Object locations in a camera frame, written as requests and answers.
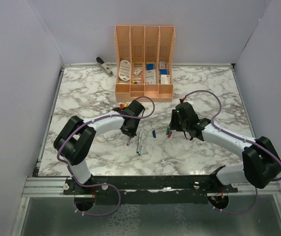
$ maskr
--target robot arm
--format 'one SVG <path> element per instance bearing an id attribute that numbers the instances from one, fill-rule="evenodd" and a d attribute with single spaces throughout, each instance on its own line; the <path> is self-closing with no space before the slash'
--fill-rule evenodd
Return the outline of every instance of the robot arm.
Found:
<path id="1" fill-rule="evenodd" d="M 140 120 L 114 115 L 138 117 L 144 109 L 145 108 L 141 103 L 134 100 L 128 107 L 123 109 L 114 108 L 109 113 L 99 117 L 83 120 L 78 116 L 73 116 L 69 119 L 60 134 L 57 136 L 53 146 L 55 149 L 59 150 L 65 140 L 74 132 L 75 129 L 88 121 L 96 120 L 91 124 L 84 126 L 77 133 L 79 138 L 76 139 L 75 137 L 72 137 L 61 152 L 62 157 L 68 161 L 69 167 L 74 173 L 74 176 L 80 183 L 84 184 L 92 177 L 84 160 L 88 155 L 94 137 L 102 135 L 108 131 L 118 129 L 129 137 L 135 136 Z M 98 120 L 98 118 L 106 115 L 110 115 L 110 117 Z"/>
<path id="2" fill-rule="evenodd" d="M 170 129 L 188 132 L 191 136 L 190 140 L 198 138 L 201 141 L 217 144 L 243 159 L 241 165 L 222 166 L 212 174 L 222 185 L 249 182 L 257 188 L 264 188 L 281 172 L 280 165 L 270 155 L 253 144 L 240 141 L 221 132 L 220 129 L 216 129 L 211 124 L 209 119 L 199 119 L 192 105 L 188 102 L 182 102 L 172 110 Z M 254 139 L 232 131 L 229 133 L 259 144 L 279 159 L 269 139 L 265 137 Z"/>

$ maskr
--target marker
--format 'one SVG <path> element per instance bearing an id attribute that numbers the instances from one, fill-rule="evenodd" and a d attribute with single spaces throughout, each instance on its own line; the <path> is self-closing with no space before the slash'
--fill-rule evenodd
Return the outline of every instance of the marker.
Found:
<path id="1" fill-rule="evenodd" d="M 169 134 L 168 134 L 168 138 L 171 137 L 172 131 L 170 130 Z"/>
<path id="2" fill-rule="evenodd" d="M 139 156 L 141 155 L 141 147 L 142 147 L 142 145 L 140 146 Z"/>

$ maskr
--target wire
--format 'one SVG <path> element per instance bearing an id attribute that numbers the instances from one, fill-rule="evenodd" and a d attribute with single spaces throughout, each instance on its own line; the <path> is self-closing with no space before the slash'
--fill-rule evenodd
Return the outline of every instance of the wire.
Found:
<path id="1" fill-rule="evenodd" d="M 84 126 L 86 125 L 89 125 L 93 122 L 96 122 L 96 121 L 99 121 L 99 120 L 102 120 L 102 119 L 106 119 L 106 118 L 110 118 L 110 117 L 126 117 L 126 118 L 133 118 L 133 119 L 145 119 L 145 118 L 148 118 L 150 117 L 154 111 L 155 111 L 155 103 L 154 101 L 150 98 L 150 97 L 147 97 L 147 96 L 140 96 L 138 98 L 136 98 L 136 100 L 140 99 L 140 98 L 147 98 L 153 105 L 153 108 L 152 108 L 152 111 L 150 114 L 144 116 L 144 117 L 134 117 L 134 116 L 129 116 L 129 115 L 121 115 L 121 114 L 115 114 L 115 115 L 105 115 L 105 116 L 102 116 L 102 117 L 99 117 L 99 118 L 96 118 L 95 120 L 90 120 L 90 121 L 87 121 L 86 123 L 83 123 L 82 125 L 80 125 L 77 129 L 74 130 L 73 133 L 70 134 L 70 136 L 67 137 L 67 139 L 64 141 L 64 143 L 62 144 L 62 146 L 60 147 L 60 149 L 58 150 L 57 152 L 57 155 L 56 155 L 56 158 L 60 161 L 60 162 L 63 162 L 67 165 L 67 169 L 68 171 L 70 172 L 71 176 L 73 177 L 74 181 L 81 187 L 87 187 L 87 188 L 92 188 L 92 187 L 98 187 L 98 186 L 110 186 L 112 188 L 114 188 L 118 194 L 118 203 L 117 205 L 115 206 L 115 208 L 107 213 L 101 213 L 101 214 L 97 214 L 97 213 L 88 213 L 88 212 L 85 212 L 85 211 L 79 211 L 80 213 L 82 214 L 85 214 L 85 215 L 91 215 L 91 216 L 107 216 L 107 215 L 111 215 L 112 213 L 114 213 L 119 207 L 120 207 L 120 204 L 121 204 L 121 195 L 120 195 L 120 192 L 118 190 L 117 187 L 115 187 L 114 185 L 110 184 L 110 183 L 98 183 L 98 184 L 82 184 L 79 182 L 79 180 L 76 178 L 76 176 L 74 175 L 74 173 L 72 172 L 71 168 L 70 168 L 70 164 L 68 161 L 65 161 L 63 159 L 61 159 L 61 152 L 62 150 L 64 149 L 64 147 L 66 146 L 66 144 L 71 140 L 71 138 L 78 132 L 80 131 Z"/>
<path id="2" fill-rule="evenodd" d="M 252 145 L 257 146 L 259 149 L 263 150 L 263 151 L 266 152 L 268 155 L 270 155 L 270 156 L 280 165 L 280 167 L 281 167 L 281 161 L 280 161 L 275 155 L 273 155 L 269 150 L 267 150 L 266 148 L 262 147 L 261 145 L 257 144 L 256 142 L 253 142 L 253 141 L 251 141 L 251 140 L 247 140 L 247 139 L 241 138 L 241 137 L 239 137 L 239 136 L 237 136 L 237 135 L 235 135 L 235 134 L 230 133 L 229 131 L 226 131 L 226 130 L 224 130 L 224 129 L 221 129 L 221 128 L 219 128 L 219 127 L 215 124 L 214 119 L 219 115 L 219 113 L 221 112 L 222 107 L 223 107 L 222 104 L 221 104 L 221 101 L 219 100 L 219 98 L 218 98 L 218 96 L 217 96 L 216 94 L 214 94 L 214 93 L 211 92 L 211 91 L 207 91 L 207 90 L 203 90 L 203 89 L 195 90 L 195 91 L 193 91 L 193 92 L 190 92 L 190 93 L 186 94 L 186 95 L 184 96 L 184 98 L 182 99 L 182 101 L 184 101 L 184 100 L 187 98 L 187 96 L 189 96 L 189 95 L 191 95 L 191 94 L 193 94 L 193 93 L 197 93 L 197 92 L 206 92 L 206 93 L 209 93 L 209 94 L 213 95 L 213 96 L 215 97 L 215 99 L 218 101 L 219 110 L 218 110 L 218 112 L 211 118 L 211 124 L 212 124 L 216 129 L 220 130 L 221 132 L 223 132 L 223 133 L 225 133 L 225 134 L 227 134 L 227 135 L 229 135 L 229 136 L 231 136 L 231 137 L 233 137 L 233 138 L 235 138 L 235 139 L 238 139 L 238 140 L 241 140 L 241 141 L 245 141 L 245 142 L 247 142 L 247 143 L 250 143 L 250 144 L 252 144 Z M 276 179 L 274 179 L 274 180 L 272 180 L 272 181 L 279 181 L 279 180 L 281 180 L 281 177 L 276 178 Z M 247 210 L 239 211 L 239 212 L 233 212 L 233 211 L 226 211 L 226 210 L 218 209 L 218 208 L 216 208 L 216 207 L 214 207 L 213 209 L 215 209 L 215 210 L 217 210 L 217 211 L 220 211 L 220 212 L 223 212 L 223 213 L 226 213 L 226 214 L 232 214 L 232 215 L 246 214 L 246 213 L 248 213 L 249 211 L 251 211 L 251 210 L 256 206 L 257 199 L 258 199 L 258 192 L 257 192 L 257 188 L 255 188 L 255 201 L 254 201 L 254 203 L 252 204 L 252 206 L 250 206 L 250 208 L 248 208 Z"/>

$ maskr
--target pink marker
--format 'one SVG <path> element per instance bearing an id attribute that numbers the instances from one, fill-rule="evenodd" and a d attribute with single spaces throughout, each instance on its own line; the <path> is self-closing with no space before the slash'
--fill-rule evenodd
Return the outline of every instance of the pink marker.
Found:
<path id="1" fill-rule="evenodd" d="M 170 132 L 168 133 L 168 138 L 171 137 L 172 131 L 170 130 Z"/>

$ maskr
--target orange desk organizer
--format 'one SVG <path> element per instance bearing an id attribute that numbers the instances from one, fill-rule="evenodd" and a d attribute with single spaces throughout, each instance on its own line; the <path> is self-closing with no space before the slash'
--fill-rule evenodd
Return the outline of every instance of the orange desk organizer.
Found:
<path id="1" fill-rule="evenodd" d="M 171 102 L 173 98 L 172 60 L 175 41 L 174 26 L 116 26 L 115 48 L 117 77 L 115 97 L 117 102 L 131 102 L 136 97 L 145 95 L 155 102 Z M 131 79 L 122 83 L 119 78 L 121 60 L 131 63 Z M 170 84 L 160 84 L 159 62 L 166 62 L 170 75 Z M 146 64 L 154 64 L 156 69 L 156 84 L 146 84 Z M 134 75 L 136 68 L 141 68 L 139 75 Z"/>

